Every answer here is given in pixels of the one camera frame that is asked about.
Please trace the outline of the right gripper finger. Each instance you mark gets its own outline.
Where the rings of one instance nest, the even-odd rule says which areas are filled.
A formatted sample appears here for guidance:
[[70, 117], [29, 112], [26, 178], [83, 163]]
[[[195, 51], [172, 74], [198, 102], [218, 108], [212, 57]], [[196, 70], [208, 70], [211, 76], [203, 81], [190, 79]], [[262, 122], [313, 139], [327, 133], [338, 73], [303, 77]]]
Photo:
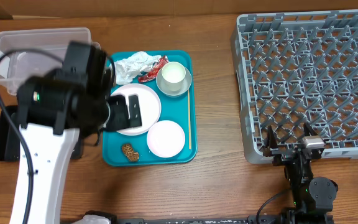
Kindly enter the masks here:
[[265, 140], [265, 147], [267, 149], [278, 149], [277, 140], [272, 126], [269, 125], [267, 129], [267, 138]]
[[304, 137], [316, 137], [318, 133], [312, 128], [309, 122], [305, 122], [303, 125]]

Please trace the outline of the brown food scrap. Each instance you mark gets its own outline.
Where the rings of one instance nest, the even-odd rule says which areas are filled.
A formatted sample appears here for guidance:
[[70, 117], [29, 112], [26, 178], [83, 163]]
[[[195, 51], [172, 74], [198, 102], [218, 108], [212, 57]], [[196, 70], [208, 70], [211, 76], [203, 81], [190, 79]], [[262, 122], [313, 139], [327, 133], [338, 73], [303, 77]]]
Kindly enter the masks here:
[[129, 161], [137, 162], [139, 160], [140, 155], [134, 150], [131, 144], [123, 144], [121, 146], [121, 151]]

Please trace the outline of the white napkin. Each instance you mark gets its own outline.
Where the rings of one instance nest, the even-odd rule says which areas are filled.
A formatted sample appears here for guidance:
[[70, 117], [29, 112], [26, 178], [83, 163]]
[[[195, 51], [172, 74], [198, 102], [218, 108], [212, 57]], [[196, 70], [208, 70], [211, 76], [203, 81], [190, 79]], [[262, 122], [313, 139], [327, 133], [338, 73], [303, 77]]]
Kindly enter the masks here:
[[128, 58], [114, 62], [116, 84], [130, 84], [142, 72], [151, 71], [153, 65], [162, 58], [161, 55], [149, 55], [144, 51], [136, 52]]

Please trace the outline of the red snack wrapper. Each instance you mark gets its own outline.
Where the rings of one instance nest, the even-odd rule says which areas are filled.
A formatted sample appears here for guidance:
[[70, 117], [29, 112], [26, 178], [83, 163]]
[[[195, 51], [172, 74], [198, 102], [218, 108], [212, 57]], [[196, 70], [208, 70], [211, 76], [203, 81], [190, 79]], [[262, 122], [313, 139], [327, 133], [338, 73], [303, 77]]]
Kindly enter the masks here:
[[142, 75], [141, 77], [138, 78], [138, 82], [139, 83], [146, 83], [146, 82], [150, 82], [154, 79], [156, 79], [158, 72], [163, 68], [164, 65], [166, 65], [169, 62], [169, 59], [166, 55], [164, 55], [163, 57], [161, 57], [157, 63], [155, 63], [151, 69], [151, 71], [149, 71], [148, 73], [146, 73], [145, 75]]

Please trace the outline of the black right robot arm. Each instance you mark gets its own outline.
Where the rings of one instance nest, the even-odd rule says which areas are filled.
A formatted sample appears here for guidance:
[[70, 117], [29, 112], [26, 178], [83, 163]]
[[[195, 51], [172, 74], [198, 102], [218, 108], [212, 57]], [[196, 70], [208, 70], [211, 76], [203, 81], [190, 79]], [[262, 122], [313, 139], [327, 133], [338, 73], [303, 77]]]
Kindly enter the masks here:
[[[271, 126], [265, 140], [263, 155], [272, 157], [273, 166], [283, 166], [285, 178], [290, 187], [268, 199], [260, 206], [255, 216], [257, 223], [333, 223], [328, 213], [333, 210], [338, 185], [326, 177], [315, 177], [311, 162], [322, 157], [325, 141], [313, 130], [309, 123], [303, 125], [304, 136], [299, 147], [281, 150]], [[284, 208], [274, 217], [261, 217], [263, 208], [272, 200], [287, 193], [292, 193], [292, 208]]]

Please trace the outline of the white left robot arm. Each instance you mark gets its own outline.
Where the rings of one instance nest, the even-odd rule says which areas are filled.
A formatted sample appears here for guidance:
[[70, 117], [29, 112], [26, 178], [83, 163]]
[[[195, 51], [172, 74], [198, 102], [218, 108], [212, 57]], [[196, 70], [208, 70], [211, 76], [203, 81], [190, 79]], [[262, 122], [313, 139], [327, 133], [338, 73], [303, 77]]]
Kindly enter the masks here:
[[62, 66], [17, 90], [21, 158], [11, 222], [58, 223], [68, 164], [79, 142], [101, 131], [141, 126], [139, 99], [111, 96], [111, 58], [70, 42]]

